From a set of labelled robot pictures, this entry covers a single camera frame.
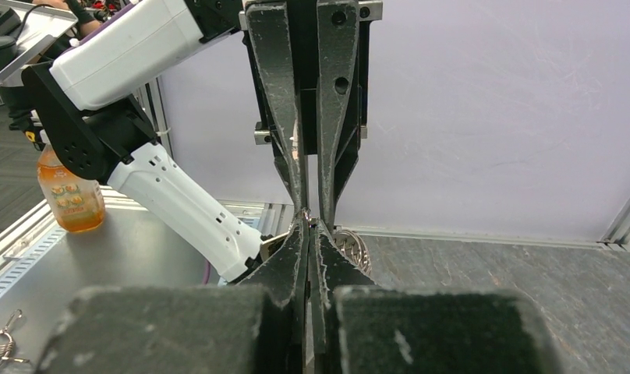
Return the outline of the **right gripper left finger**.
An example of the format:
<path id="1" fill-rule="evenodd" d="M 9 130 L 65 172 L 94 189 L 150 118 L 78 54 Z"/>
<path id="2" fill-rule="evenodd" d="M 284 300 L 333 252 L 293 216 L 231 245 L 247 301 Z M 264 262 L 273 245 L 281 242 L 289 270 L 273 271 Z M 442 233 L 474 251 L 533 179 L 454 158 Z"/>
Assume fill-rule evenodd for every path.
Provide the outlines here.
<path id="1" fill-rule="evenodd" d="M 238 284 L 94 287 L 70 302 L 39 373 L 301 373 L 308 224 Z"/>

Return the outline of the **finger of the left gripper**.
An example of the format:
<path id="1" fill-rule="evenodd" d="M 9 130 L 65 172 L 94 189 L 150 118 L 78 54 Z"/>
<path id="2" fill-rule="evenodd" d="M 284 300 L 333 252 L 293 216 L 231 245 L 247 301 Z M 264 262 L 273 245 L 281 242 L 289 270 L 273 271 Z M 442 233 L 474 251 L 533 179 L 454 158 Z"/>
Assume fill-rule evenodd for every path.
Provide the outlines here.
<path id="1" fill-rule="evenodd" d="M 318 1 L 316 16 L 318 193 L 320 219 L 331 230 L 336 211 L 336 157 L 356 59 L 359 4 L 357 1 Z"/>
<path id="2" fill-rule="evenodd" d="M 297 210 L 307 205 L 307 170 L 288 25 L 287 2 L 250 1 L 246 24 Z"/>

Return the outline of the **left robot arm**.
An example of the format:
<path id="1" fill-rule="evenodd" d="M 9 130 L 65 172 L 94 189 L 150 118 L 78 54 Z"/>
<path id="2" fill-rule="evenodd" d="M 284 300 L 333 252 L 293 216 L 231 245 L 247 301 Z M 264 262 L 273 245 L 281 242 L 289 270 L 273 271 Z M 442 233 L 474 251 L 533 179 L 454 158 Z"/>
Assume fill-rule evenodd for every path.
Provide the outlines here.
<path id="1" fill-rule="evenodd" d="M 138 1 L 21 77 L 73 174 L 137 201 L 231 282 L 261 263 L 259 231 L 173 161 L 133 91 L 241 33 L 281 180 L 307 208 L 316 155 L 320 218 L 333 228 L 367 123 L 370 24 L 382 16 L 380 1 Z"/>

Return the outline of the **metal disc with key rings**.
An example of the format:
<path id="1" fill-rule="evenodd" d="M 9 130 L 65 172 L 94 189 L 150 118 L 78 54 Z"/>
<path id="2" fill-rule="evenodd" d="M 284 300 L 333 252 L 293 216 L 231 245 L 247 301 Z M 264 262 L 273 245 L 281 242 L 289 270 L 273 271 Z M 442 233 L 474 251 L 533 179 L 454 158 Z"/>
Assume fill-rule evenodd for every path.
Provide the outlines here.
<path id="1" fill-rule="evenodd" d="M 363 239 L 354 231 L 340 228 L 332 235 L 335 246 L 361 271 L 369 276 L 372 271 L 370 252 Z"/>

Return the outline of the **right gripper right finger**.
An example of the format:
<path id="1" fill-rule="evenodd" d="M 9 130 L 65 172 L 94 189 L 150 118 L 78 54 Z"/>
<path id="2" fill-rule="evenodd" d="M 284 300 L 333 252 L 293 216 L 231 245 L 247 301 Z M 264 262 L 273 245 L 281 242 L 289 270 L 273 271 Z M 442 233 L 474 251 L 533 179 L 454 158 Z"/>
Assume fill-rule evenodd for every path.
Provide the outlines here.
<path id="1" fill-rule="evenodd" d="M 508 289 L 383 288 L 311 224 L 317 373 L 560 373 L 546 323 Z"/>

